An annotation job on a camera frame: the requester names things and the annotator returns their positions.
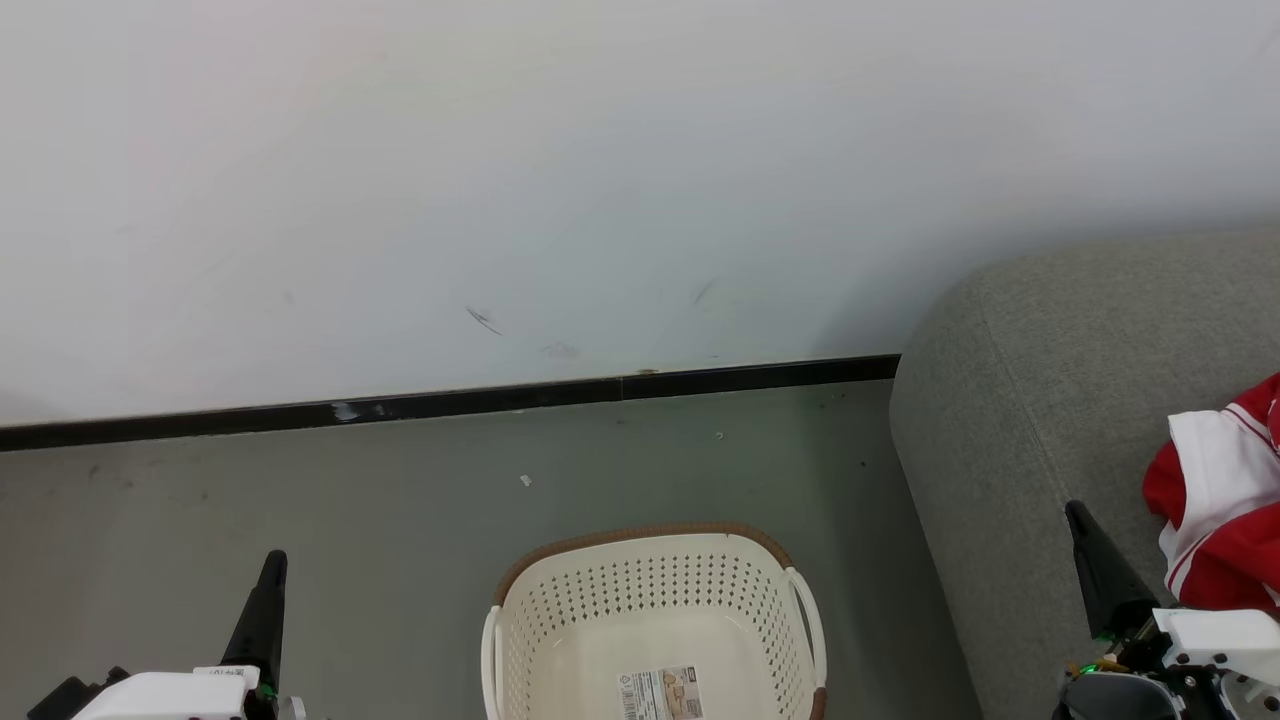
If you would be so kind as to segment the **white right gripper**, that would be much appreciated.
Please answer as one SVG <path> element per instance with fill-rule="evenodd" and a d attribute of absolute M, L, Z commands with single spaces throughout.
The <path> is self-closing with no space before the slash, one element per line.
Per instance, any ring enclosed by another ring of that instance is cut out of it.
<path fill-rule="evenodd" d="M 1251 691 L 1279 688 L 1279 624 L 1271 612 L 1157 609 L 1158 601 L 1120 548 L 1079 500 L 1064 515 L 1091 637 L 1115 641 L 1132 623 L 1155 623 L 1171 641 L 1166 667 L 1212 665 L 1245 676 Z"/>

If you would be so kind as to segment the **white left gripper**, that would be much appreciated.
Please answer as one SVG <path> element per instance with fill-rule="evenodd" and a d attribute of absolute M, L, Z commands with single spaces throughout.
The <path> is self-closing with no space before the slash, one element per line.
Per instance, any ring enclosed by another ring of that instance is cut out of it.
<path fill-rule="evenodd" d="M 279 669 L 285 625 L 288 556 L 273 550 L 239 614 L 221 665 L 191 673 L 140 673 L 101 689 L 77 719 L 244 719 L 261 669 Z"/>

